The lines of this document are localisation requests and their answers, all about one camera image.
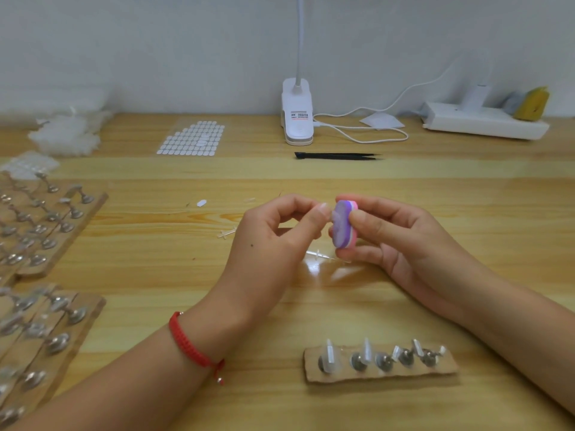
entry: red bracelet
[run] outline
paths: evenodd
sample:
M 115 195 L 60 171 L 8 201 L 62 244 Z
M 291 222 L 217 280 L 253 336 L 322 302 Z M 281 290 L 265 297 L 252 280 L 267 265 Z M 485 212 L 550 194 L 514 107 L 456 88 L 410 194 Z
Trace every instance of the red bracelet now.
M 176 341 L 176 344 L 180 348 L 180 350 L 192 361 L 196 364 L 200 365 L 201 367 L 213 367 L 214 370 L 214 378 L 216 379 L 217 383 L 221 386 L 224 385 L 224 379 L 217 376 L 217 373 L 224 367 L 226 362 L 222 360 L 219 363 L 212 363 L 212 361 L 207 358 L 204 354 L 194 348 L 194 345 L 191 344 L 190 340 L 184 334 L 182 327 L 178 322 L 178 316 L 183 314 L 181 311 L 176 311 L 170 321 L 168 326 L 170 327 L 170 332 Z

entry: label on lamp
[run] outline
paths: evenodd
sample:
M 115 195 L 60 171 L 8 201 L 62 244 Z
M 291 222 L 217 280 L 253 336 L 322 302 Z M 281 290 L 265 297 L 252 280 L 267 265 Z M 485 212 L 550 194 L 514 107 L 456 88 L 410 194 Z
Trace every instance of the label on lamp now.
M 309 119 L 309 115 L 306 111 L 291 112 L 292 121 L 307 120 L 307 119 Z

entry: wooden desk surface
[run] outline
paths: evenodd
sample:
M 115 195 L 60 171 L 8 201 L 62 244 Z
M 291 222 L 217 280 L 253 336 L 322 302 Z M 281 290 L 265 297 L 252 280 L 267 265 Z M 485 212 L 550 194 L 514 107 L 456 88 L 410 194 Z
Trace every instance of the wooden desk surface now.
M 61 390 L 101 368 L 202 297 L 242 213 L 278 194 L 333 202 L 345 191 L 430 210 L 476 257 L 575 310 L 575 121 L 552 119 L 541 141 L 424 131 L 409 141 L 356 145 L 320 129 L 306 151 L 373 151 L 384 161 L 293 159 L 276 116 L 201 115 L 226 130 L 215 157 L 156 156 L 177 115 L 119 115 L 100 151 L 61 160 L 54 177 L 101 183 L 110 200 L 48 279 L 98 292 L 108 305 Z M 368 139 L 372 135 L 363 135 Z M 0 130 L 0 154 L 31 143 Z M 208 203 L 196 207 L 206 199 Z M 332 254 L 327 236 L 313 250 Z M 458 384 L 384 381 L 308 386 L 305 347 L 439 341 L 461 366 Z M 407 298 L 378 268 L 309 257 L 266 323 L 228 357 L 226 386 L 205 384 L 176 430 L 573 429 L 575 421 L 462 329 Z

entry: purple nail buffer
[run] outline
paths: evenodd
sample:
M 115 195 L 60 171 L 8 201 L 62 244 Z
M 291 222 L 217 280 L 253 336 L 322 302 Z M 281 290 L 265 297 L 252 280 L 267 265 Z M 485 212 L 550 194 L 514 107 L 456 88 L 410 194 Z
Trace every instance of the purple nail buffer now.
M 336 248 L 353 248 L 357 241 L 357 232 L 349 223 L 349 214 L 357 210 L 358 205 L 355 201 L 338 201 L 332 212 L 334 221 L 334 231 L 332 240 Z

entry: tweezers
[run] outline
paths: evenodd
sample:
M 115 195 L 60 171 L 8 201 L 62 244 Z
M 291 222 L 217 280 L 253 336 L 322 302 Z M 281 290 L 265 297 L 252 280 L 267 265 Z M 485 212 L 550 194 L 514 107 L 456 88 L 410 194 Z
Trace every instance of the tweezers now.
M 327 159 L 327 160 L 381 160 L 372 153 L 294 153 L 298 159 Z

